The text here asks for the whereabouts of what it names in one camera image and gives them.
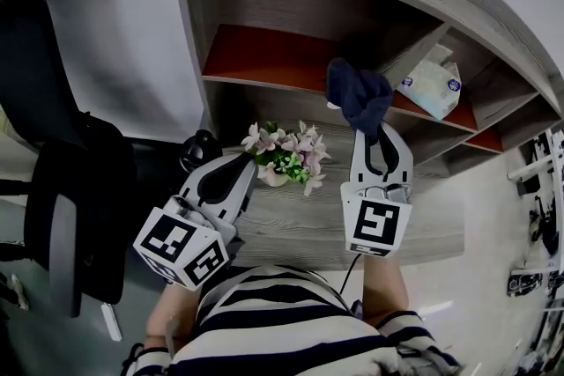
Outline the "white tissue packet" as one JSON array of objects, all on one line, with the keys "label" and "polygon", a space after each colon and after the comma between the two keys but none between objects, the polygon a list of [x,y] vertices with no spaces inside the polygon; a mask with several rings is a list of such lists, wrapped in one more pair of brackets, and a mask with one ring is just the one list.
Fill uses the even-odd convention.
[{"label": "white tissue packet", "polygon": [[437,120],[443,120],[457,106],[462,81],[453,51],[436,44],[404,78],[397,90]]}]

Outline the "black mesh office chair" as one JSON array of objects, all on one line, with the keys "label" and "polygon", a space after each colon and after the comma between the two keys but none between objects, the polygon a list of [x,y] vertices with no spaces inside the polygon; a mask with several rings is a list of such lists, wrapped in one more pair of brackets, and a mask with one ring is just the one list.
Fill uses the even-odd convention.
[{"label": "black mesh office chair", "polygon": [[78,109],[46,0],[0,0],[0,107],[39,150],[32,179],[0,179],[0,195],[26,196],[24,245],[48,272],[53,305],[75,318],[84,296],[118,303],[133,149]]}]

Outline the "pink flowers in white pot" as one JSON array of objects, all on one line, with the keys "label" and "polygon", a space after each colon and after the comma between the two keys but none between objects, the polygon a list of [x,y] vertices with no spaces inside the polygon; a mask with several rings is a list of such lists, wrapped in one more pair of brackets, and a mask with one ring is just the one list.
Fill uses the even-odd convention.
[{"label": "pink flowers in white pot", "polygon": [[258,179],[272,188],[292,182],[301,185],[303,195],[308,196],[323,185],[322,162],[330,154],[315,125],[300,121],[297,130],[286,131],[275,122],[262,127],[254,122],[241,145],[254,158]]}]

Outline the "grey wooden shelf unit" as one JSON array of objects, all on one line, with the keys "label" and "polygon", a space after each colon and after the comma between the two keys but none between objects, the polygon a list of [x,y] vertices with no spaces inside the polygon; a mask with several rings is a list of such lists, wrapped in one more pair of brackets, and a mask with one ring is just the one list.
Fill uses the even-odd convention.
[{"label": "grey wooden shelf unit", "polygon": [[461,173],[564,121],[564,78],[502,0],[186,2],[211,125],[225,146],[266,121],[313,122],[329,140],[349,140],[324,98],[336,57],[393,83],[434,56],[460,76],[460,99],[444,118],[402,93],[385,115],[423,174]]}]

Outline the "dark blue wiping cloth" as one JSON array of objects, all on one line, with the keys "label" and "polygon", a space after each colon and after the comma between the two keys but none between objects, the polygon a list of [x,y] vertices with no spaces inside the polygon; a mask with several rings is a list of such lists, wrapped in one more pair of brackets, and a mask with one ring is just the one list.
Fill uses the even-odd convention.
[{"label": "dark blue wiping cloth", "polygon": [[356,70],[343,58],[335,58],[328,65],[326,99],[341,109],[352,129],[360,130],[373,142],[393,93],[388,79],[376,70]]}]

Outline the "person's left forearm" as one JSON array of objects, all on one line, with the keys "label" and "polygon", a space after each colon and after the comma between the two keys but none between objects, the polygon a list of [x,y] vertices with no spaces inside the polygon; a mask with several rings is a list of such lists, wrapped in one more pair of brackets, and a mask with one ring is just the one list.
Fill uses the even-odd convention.
[{"label": "person's left forearm", "polygon": [[170,336],[176,346],[189,342],[194,327],[201,291],[189,291],[178,284],[168,284],[153,308],[145,329],[144,347],[166,347],[167,325],[177,320]]}]

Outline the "white rack with black devices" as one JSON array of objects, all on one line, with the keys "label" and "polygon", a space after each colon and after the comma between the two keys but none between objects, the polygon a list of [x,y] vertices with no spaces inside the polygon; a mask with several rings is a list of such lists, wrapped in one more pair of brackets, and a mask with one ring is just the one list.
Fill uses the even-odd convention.
[{"label": "white rack with black devices", "polygon": [[564,284],[564,130],[547,129],[528,142],[527,164],[507,174],[532,202],[523,259],[509,272],[507,294],[525,296]]}]

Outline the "white power strip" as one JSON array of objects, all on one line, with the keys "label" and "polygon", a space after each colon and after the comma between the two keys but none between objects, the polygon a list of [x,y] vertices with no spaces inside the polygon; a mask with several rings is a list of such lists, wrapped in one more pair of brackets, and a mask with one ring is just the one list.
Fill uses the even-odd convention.
[{"label": "white power strip", "polygon": [[113,306],[108,303],[102,303],[100,308],[110,338],[115,342],[120,342],[122,340],[122,332],[116,319]]}]

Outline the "grey wood-grain table top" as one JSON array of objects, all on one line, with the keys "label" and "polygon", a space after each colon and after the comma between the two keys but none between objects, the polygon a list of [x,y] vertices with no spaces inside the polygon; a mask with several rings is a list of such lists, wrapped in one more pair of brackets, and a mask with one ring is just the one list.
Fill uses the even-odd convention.
[{"label": "grey wood-grain table top", "polygon": [[[292,264],[314,270],[346,269],[353,254],[345,251],[345,229],[340,185],[349,178],[353,131],[339,113],[227,114],[216,116],[214,130],[225,152],[235,152],[253,122],[275,121],[283,129],[296,129],[299,120],[315,124],[328,147],[323,162],[326,177],[320,188],[305,196],[292,182],[271,188],[256,184],[248,209],[237,225],[246,244],[237,262],[262,261]],[[449,171],[430,154],[427,136],[441,131],[438,125],[420,122],[404,136],[413,154],[412,214],[398,252],[402,263],[418,264],[456,257],[464,252],[464,216],[460,197],[436,194],[433,187]]]}]

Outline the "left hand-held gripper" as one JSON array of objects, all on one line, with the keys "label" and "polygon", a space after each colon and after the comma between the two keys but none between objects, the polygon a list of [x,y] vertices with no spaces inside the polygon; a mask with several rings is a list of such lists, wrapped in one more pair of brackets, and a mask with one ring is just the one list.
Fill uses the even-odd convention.
[{"label": "left hand-held gripper", "polygon": [[[198,167],[182,186],[181,196],[152,209],[133,247],[167,281],[189,291],[200,289],[231,264],[244,244],[233,223],[249,205],[257,172],[246,152]],[[196,209],[185,198],[208,211]]]}]

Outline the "person's right forearm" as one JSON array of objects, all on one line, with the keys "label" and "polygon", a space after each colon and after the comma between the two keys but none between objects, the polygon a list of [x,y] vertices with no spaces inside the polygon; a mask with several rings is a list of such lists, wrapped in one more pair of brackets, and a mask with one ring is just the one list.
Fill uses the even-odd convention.
[{"label": "person's right forearm", "polygon": [[388,259],[365,255],[362,319],[377,326],[383,319],[409,309],[408,292],[396,256]]}]

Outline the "person's striped shirt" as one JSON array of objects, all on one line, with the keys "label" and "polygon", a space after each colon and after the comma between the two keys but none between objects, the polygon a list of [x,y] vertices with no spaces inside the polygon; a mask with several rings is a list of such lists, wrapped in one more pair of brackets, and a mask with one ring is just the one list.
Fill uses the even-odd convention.
[{"label": "person's striped shirt", "polygon": [[355,318],[312,272],[289,266],[237,269],[201,292],[189,342],[134,345],[121,376],[458,376],[409,307],[377,326]]}]

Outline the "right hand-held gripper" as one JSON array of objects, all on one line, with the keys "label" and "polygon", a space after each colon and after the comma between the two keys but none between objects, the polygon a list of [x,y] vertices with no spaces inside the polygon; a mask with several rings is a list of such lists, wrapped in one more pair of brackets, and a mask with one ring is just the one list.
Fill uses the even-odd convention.
[{"label": "right hand-held gripper", "polygon": [[412,206],[395,202],[384,194],[383,180],[389,184],[412,184],[413,156],[404,139],[387,122],[380,124],[380,147],[387,170],[373,168],[371,140],[355,131],[350,182],[340,187],[345,225],[345,249],[357,254],[390,258],[403,240]]}]

